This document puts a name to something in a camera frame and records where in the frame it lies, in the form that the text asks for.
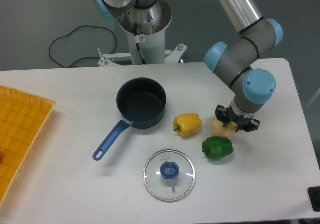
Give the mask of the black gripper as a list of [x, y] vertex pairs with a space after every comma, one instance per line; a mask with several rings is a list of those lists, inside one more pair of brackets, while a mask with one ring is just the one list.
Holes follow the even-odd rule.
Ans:
[[254, 119], [253, 117], [246, 118], [244, 114], [236, 114], [231, 106], [228, 108], [225, 108], [222, 105], [218, 105], [215, 110], [215, 115], [218, 120], [223, 122], [223, 127], [225, 127], [229, 122], [235, 122], [236, 123], [236, 130], [237, 133], [239, 130], [243, 130], [245, 132], [251, 132], [255, 131], [260, 126], [260, 121], [257, 119]]

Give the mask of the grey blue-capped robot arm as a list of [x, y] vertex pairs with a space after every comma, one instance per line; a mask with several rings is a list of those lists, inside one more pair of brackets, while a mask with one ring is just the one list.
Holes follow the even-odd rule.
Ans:
[[[261, 54], [275, 48], [283, 39], [282, 26], [265, 19], [253, 0], [219, 0], [240, 35], [233, 45], [218, 42], [204, 57], [207, 67], [234, 93], [229, 107], [219, 105], [216, 118], [223, 124], [236, 123], [237, 130], [255, 131], [260, 122], [255, 114], [276, 89], [274, 76], [253, 69]], [[172, 20], [164, 0], [93, 0], [108, 21], [117, 20], [126, 31], [133, 64], [164, 64], [165, 31]]]

